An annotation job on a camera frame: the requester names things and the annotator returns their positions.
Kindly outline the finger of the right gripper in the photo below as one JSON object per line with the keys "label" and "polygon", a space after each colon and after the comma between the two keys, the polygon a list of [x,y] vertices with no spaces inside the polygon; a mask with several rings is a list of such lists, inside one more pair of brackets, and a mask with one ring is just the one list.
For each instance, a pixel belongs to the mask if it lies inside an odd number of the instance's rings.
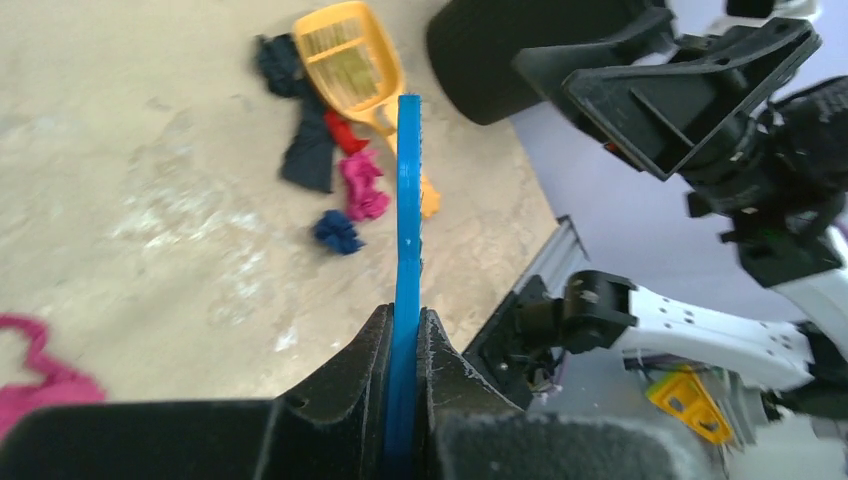
{"label": "finger of the right gripper", "polygon": [[617,33],[589,43],[533,47],[513,59],[519,75],[546,100],[565,98],[565,80],[581,69],[628,66],[674,43],[671,10],[650,7]]}

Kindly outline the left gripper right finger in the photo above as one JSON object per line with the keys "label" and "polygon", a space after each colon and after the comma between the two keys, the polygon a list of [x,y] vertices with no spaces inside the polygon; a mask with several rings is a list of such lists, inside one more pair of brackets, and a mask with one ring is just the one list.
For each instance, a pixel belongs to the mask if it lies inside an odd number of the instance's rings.
{"label": "left gripper right finger", "polygon": [[679,428],[621,417],[525,412],[498,393],[423,309],[417,347],[418,479],[700,479]]}

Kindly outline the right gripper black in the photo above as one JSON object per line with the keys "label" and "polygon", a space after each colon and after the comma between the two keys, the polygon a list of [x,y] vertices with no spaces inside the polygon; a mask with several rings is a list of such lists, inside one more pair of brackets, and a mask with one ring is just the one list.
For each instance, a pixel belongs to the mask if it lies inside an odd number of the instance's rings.
{"label": "right gripper black", "polygon": [[[563,90],[608,151],[666,180],[708,148],[732,148],[752,110],[822,44],[806,20],[736,25],[682,42],[661,65],[581,69]],[[847,78],[768,101],[742,149],[687,194],[691,218],[773,207],[800,209],[847,191]]]}

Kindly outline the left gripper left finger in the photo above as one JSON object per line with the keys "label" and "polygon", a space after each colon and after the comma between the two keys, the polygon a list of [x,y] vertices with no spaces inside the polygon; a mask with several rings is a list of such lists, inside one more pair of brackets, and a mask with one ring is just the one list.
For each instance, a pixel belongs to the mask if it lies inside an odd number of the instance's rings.
{"label": "left gripper left finger", "polygon": [[3,440],[5,479],[376,479],[393,309],[275,398],[51,407]]}

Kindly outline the blue hand brush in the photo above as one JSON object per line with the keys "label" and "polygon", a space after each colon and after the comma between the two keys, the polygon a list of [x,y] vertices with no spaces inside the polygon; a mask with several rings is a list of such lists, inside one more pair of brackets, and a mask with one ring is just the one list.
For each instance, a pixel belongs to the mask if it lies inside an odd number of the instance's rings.
{"label": "blue hand brush", "polygon": [[416,355],[420,325],[421,99],[398,100],[397,275],[383,447],[384,479],[408,479],[413,470]]}

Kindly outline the yellow slotted scoop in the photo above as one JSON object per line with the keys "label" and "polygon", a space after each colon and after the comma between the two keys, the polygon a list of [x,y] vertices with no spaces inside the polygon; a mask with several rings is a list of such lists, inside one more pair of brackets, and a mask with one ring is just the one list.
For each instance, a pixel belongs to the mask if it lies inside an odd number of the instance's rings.
{"label": "yellow slotted scoop", "polygon": [[325,102],[345,118],[372,127],[396,153],[405,74],[368,4],[343,1],[317,9],[294,22],[292,35]]}

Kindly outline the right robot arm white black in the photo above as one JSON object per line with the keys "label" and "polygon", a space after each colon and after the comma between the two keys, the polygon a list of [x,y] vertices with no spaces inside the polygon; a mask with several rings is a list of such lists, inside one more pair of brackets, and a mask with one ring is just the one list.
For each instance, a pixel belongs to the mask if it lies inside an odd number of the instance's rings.
{"label": "right robot arm white black", "polygon": [[686,187],[691,218],[728,227],[689,254],[672,229],[678,284],[581,272],[565,300],[522,322],[574,352],[647,350],[733,371],[768,409],[845,420],[847,80],[775,98],[821,43],[790,18],[683,36],[666,62],[640,64],[671,23],[652,8],[599,41],[524,49],[514,65],[635,172]]}

